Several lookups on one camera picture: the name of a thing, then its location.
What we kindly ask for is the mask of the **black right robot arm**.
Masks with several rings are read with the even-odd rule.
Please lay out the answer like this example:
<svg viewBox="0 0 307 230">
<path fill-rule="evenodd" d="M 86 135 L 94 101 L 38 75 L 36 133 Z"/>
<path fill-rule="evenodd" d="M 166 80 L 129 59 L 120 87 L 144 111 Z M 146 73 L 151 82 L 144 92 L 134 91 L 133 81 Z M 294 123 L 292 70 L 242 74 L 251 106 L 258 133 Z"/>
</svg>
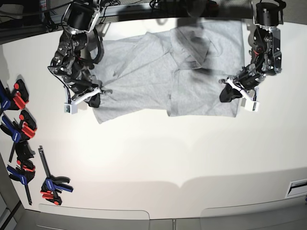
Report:
<svg viewBox="0 0 307 230">
<path fill-rule="evenodd" d="M 100 105 L 103 86 L 90 71 L 104 55 L 102 38 L 95 26 L 108 3 L 107 0 L 74 0 L 69 3 L 61 18 L 63 33 L 48 70 L 64 85 L 66 113 L 77 113 L 78 104 L 81 102 L 92 108 L 98 108 Z M 82 50 L 89 44 L 90 33 L 94 34 L 97 54 L 95 58 L 83 58 Z"/>
</svg>

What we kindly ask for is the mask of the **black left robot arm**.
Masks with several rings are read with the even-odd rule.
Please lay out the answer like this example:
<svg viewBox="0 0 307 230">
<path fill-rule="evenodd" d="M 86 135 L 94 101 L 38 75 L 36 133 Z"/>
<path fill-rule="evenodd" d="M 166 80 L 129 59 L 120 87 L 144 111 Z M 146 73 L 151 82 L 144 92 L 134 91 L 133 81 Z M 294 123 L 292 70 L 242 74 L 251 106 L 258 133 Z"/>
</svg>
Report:
<svg viewBox="0 0 307 230">
<path fill-rule="evenodd" d="M 278 25 L 283 24 L 285 8 L 286 2 L 283 0 L 276 0 L 275 3 L 260 1 L 256 4 L 251 62 L 236 75 L 220 80 L 225 85 L 219 96 L 220 102 L 230 103 L 239 98 L 256 102 L 256 88 L 267 76 L 281 73 L 281 32 Z"/>
</svg>

